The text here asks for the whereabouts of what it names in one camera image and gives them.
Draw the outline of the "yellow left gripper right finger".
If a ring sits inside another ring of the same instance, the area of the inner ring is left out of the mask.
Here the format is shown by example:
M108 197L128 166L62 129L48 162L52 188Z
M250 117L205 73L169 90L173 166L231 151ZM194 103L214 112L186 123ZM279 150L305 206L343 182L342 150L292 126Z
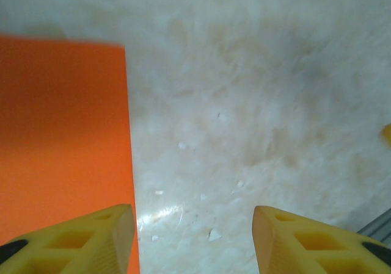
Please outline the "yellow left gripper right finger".
M274 207L255 207L252 236L260 274L391 274L380 241Z

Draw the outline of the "long aluminium mounting rail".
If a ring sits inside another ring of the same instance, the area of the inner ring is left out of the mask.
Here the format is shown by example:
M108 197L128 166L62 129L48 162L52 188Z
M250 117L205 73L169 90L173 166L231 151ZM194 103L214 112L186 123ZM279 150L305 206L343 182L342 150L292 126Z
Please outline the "long aluminium mounting rail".
M358 233L391 247L391 208L365 225Z

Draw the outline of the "orange paper sheet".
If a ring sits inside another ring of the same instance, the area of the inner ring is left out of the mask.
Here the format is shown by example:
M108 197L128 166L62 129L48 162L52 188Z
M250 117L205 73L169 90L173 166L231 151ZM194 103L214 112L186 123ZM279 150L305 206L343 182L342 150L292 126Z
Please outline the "orange paper sheet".
M0 245L118 204L133 209L125 49L0 34Z

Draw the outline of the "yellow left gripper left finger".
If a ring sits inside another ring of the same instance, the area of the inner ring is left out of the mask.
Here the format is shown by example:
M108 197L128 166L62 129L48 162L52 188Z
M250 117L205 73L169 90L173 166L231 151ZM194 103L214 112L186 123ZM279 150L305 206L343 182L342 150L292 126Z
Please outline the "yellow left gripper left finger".
M0 245L0 274L127 274L135 232L131 205L111 206Z

